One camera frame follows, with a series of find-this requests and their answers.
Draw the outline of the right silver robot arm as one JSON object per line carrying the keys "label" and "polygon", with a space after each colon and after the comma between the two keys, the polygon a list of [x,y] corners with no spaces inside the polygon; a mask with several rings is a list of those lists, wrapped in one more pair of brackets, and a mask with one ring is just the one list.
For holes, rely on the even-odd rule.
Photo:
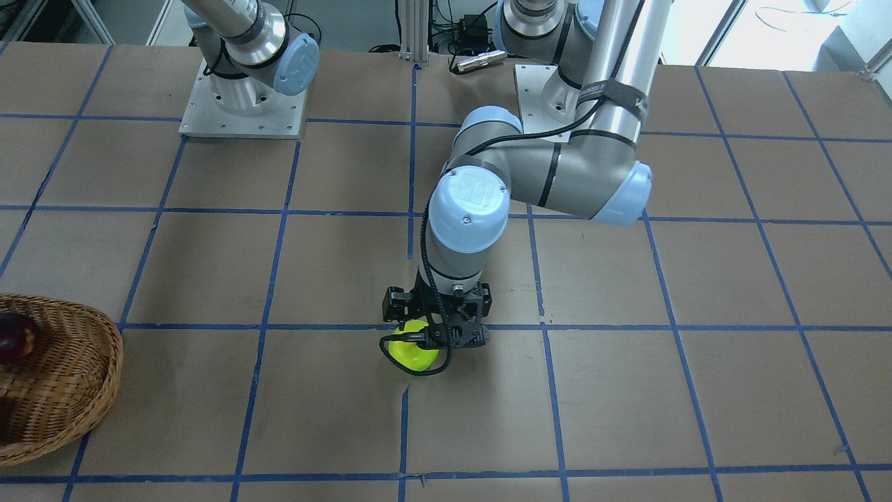
{"label": "right silver robot arm", "polygon": [[183,9],[203,51],[204,75],[251,77],[284,96],[309,88],[321,48],[277,7],[261,1],[185,1]]}

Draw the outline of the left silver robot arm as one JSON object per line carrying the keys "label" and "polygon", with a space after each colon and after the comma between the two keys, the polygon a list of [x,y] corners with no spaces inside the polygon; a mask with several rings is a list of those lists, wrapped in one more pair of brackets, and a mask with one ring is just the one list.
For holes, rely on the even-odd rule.
{"label": "left silver robot arm", "polygon": [[421,349],[480,347],[491,293],[482,269],[511,202],[631,225],[652,187],[636,159],[669,1],[501,1],[499,48],[555,66],[542,90],[553,120],[535,132],[500,106],[469,112],[429,197],[421,261],[408,294],[385,312]]}

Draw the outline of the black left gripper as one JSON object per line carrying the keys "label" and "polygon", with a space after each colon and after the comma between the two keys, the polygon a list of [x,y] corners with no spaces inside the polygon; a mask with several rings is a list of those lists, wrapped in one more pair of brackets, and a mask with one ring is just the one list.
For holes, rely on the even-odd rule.
{"label": "black left gripper", "polygon": [[484,319],[490,314],[493,296],[490,284],[475,282],[440,292],[421,273],[411,290],[411,319],[426,326],[411,328],[411,342],[421,349],[470,349],[483,347],[490,339]]}

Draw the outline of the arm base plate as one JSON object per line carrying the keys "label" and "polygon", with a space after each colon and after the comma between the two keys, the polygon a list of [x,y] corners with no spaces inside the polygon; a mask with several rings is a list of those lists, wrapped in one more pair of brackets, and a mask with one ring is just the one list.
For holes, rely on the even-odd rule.
{"label": "arm base plate", "polygon": [[204,75],[204,67],[201,61],[180,134],[199,139],[299,139],[308,90],[285,96],[251,77]]}
{"label": "arm base plate", "polygon": [[[576,120],[576,103],[580,90],[566,83],[559,66],[534,66],[519,63],[515,66],[517,102],[525,134],[541,133],[567,126]],[[612,119],[613,110],[618,117],[629,114],[622,106],[605,104],[607,130],[593,130],[592,136],[608,137],[629,145],[638,143],[638,131],[634,125],[622,126],[620,119]]]}

